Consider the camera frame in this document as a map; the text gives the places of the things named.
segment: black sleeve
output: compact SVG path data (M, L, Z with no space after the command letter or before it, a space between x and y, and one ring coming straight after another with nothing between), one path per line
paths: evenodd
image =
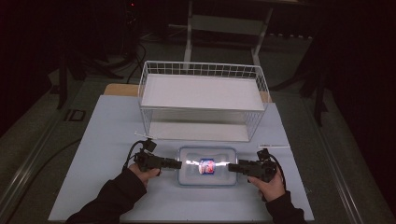
M295 208L291 203L290 192L266 204L268 212L275 224L301 224L304 220L304 210Z
M146 194L142 181L130 170L107 181L96 199L66 220L66 223L119 223L120 215Z

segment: handheld controller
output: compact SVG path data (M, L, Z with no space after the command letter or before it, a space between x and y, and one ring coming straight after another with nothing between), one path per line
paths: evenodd
M139 152L135 153L131 157L132 150L134 149L134 146L136 146L138 143L142 144L143 146L140 148ZM129 152L127 161L125 162L122 169L126 169L128 167L128 161L131 158L134 158L134 162L139 166L139 170L141 172L146 172L147 170L154 168L158 168L160 170L162 168L173 168L173 169L181 168L181 161L158 157L152 154L152 151L156 146L157 144L152 142L150 138L148 138L148 140L146 141L138 141L134 143L134 145L131 147L131 150Z
M276 162L271 161L267 148L257 152L258 161L239 160L238 164L229 163L228 171L255 176L264 182L270 182L276 174Z

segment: right hand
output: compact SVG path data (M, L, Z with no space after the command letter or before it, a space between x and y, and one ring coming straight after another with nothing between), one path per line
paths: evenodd
M141 172L136 163L130 165L129 169L139 177L145 188L148 187L149 179L156 177L160 173L160 169L151 169L146 172Z
M271 202L272 200L275 200L285 194L285 188L282 182L282 175L280 174L280 170L277 167L276 174L269 183L265 183L264 181L261 181L259 178L254 176L248 176L247 179L248 181L250 181L250 183L252 183L260 190L267 202Z

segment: white table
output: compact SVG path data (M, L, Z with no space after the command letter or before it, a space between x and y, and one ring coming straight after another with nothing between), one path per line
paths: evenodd
M58 198L49 215L51 221L65 221L93 200L108 179L121 171L131 145L143 133L137 98L102 95L78 147ZM186 145L228 146L237 150L238 159L256 161L257 145L288 146L289 141L275 104L268 106L262 122L249 143L155 141L154 154L175 158ZM281 163L291 191L292 202L304 209L306 220L313 220L304 186L289 147L272 148ZM121 216L122 222L260 222L272 220L257 193L244 175L238 184L223 189L188 189L177 183L177 171L163 170L150 179L148 194L134 209Z

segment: cable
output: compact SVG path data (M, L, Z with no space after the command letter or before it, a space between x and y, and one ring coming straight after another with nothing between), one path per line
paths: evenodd
M126 55L126 57L122 61L117 62L117 63L105 64L105 65L102 65L102 66L105 67L105 68L108 68L108 69L115 69L115 68L119 68L119 67L125 66L128 63L132 64L133 63L133 59L134 59L134 57L130 53L128 53Z
M122 171L128 168L129 160L132 158L132 157L131 157L132 151L134 150L134 148L135 148L135 147L137 146L137 144L139 144L139 143L142 144L142 145L144 145L145 141L137 141L137 142L135 142L135 143L131 146L131 149L129 150L129 153L128 153L128 157L126 158L126 162L125 162L125 163L123 164L123 166L122 166Z
M283 179L283 181L282 181L282 182L283 182L283 187L284 187L285 190L286 190L286 178L285 178L285 175L283 174L282 166L280 166L280 163L279 163L279 161L275 158L275 156L273 156L273 155L270 154L270 157L275 161L277 167L278 167L279 170L280 170L280 174L282 175L282 179Z
M175 31L174 33L168 35L167 37L172 37L172 36L181 34L181 33L185 32L185 31L187 31L187 28L183 28L183 29L181 29L181 30L179 30L179 31ZM150 39L150 37L151 37L152 35L155 35L155 34L154 34L154 33L148 33L148 34L146 34L146 35L142 35L142 36L140 37L140 39L141 39L141 40L144 40L144 41L148 41L148 42L159 42L159 41L162 41L162 40L163 40L163 38L158 37L158 36L154 36L153 38Z
M143 61L145 60L147 51L146 51L146 48L145 48L142 44L138 43L138 46L140 46L140 47L143 49L143 57L142 57L142 59L139 61L139 55L136 53L137 66L134 68L134 70L133 70L133 71L131 72L131 74L128 76L128 79L126 80L126 84L129 84L129 81L130 81L131 77L134 75L134 72L136 71L136 69L137 69L138 67L140 68L141 71L143 71L143 68L142 68L142 64L141 64L141 63L143 63Z
M128 65L126 65L126 66L120 68L119 70L115 70L114 73L117 74L117 73L119 73L119 72L122 72L122 71L124 71L125 69L131 67L133 64L134 64L134 63L129 63Z
M14 210L12 211L11 215L9 216L8 220L7 220L7 224L11 221L11 219L14 217L15 213L17 212L18 208L20 207L23 198L26 196L27 192L29 191L29 188L32 187L33 183L35 182L35 180L37 179L38 175L41 173L41 171L43 171L43 169L47 166L47 164L52 161L53 158L55 158L56 156L58 156L61 152L63 152L64 150L66 150L67 148L73 146L75 143L81 141L81 138L69 143L68 145L66 145L65 147L62 147L59 151L57 151L56 153L54 153L51 157L49 157L46 162L44 162L44 164L40 167L40 169L38 169L37 173L35 173L35 175L32 177L32 180L30 181L29 185L26 187L26 190L24 191L24 193L22 194L22 196L20 197L20 199L18 200L18 203L15 205Z

